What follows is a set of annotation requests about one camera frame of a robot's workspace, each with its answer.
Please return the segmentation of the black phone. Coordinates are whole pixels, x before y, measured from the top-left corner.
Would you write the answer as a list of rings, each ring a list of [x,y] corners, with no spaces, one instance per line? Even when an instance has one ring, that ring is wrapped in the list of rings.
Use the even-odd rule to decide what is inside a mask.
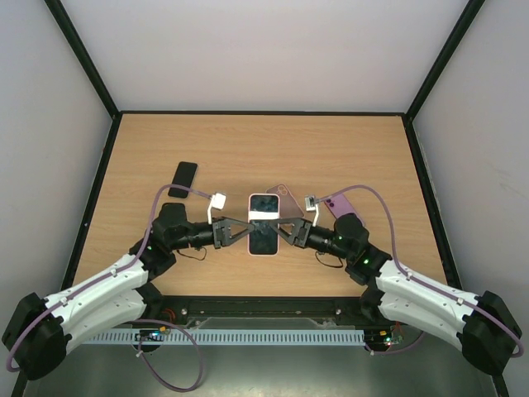
[[[255,230],[248,236],[248,252],[252,256],[277,254],[279,237],[269,225],[275,219],[279,219],[278,195],[252,194],[249,197],[248,222],[255,225]]]
[[[193,185],[197,171],[197,163],[180,161],[177,165],[171,184],[181,185],[190,189]],[[168,196],[175,199],[186,199],[189,196],[189,191],[172,187],[169,189]]]

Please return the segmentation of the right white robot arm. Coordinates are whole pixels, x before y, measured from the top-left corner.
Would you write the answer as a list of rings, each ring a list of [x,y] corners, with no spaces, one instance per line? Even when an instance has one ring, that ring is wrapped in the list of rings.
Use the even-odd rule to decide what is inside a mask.
[[[331,229],[302,218],[269,224],[289,245],[311,248],[346,263],[346,273],[366,290],[360,298],[362,318],[405,323],[447,342],[472,366],[501,375],[512,358],[523,355],[521,329],[501,298],[477,295],[436,282],[402,265],[369,242],[369,232],[347,213]]]

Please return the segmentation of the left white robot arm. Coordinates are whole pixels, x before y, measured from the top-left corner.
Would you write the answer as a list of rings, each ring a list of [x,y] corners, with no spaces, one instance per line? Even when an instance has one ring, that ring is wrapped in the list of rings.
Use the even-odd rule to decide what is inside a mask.
[[[225,217],[189,222],[183,204],[163,204],[145,236],[114,264],[58,293],[30,293],[18,302],[2,335],[7,370],[38,380],[91,337],[155,315],[161,294],[152,281],[175,264],[176,251],[220,249],[254,229]]]

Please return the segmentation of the purple phone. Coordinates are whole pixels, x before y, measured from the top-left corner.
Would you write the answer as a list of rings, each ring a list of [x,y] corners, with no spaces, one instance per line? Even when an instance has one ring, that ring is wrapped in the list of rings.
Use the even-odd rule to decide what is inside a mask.
[[[335,219],[338,219],[347,213],[353,213],[360,220],[362,225],[365,225],[365,222],[360,214],[355,210],[344,194],[338,194],[332,198],[328,198],[324,201],[324,204]]]

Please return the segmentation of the black aluminium frame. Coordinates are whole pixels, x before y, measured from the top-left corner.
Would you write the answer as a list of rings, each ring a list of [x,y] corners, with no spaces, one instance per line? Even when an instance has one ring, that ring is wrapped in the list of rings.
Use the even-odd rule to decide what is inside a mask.
[[[365,287],[360,308],[367,319],[406,323],[438,337],[486,374],[501,375],[509,360],[523,355],[521,329],[496,294],[474,295],[411,270],[396,251],[371,244],[354,213],[339,216],[328,229],[316,219],[281,217],[281,203],[276,194],[252,194],[248,218],[233,233],[233,218],[189,222],[181,203],[155,200],[143,237],[116,263],[78,285],[44,298],[29,294],[19,302],[2,335],[7,370],[38,380],[101,331],[156,323],[161,294],[153,280],[174,265],[176,251],[220,249],[264,237],[338,258]]]

